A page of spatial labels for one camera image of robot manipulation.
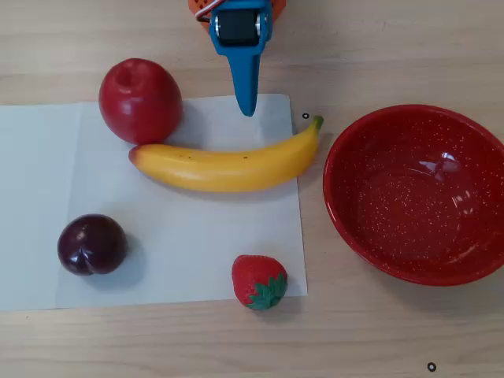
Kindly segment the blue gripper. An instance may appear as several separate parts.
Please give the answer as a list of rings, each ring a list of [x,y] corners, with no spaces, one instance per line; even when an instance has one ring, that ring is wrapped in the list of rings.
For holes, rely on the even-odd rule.
[[[213,33],[221,46],[216,52],[228,59],[235,97],[242,113],[252,117],[258,99],[262,37],[271,34],[270,1],[224,1],[210,13]]]

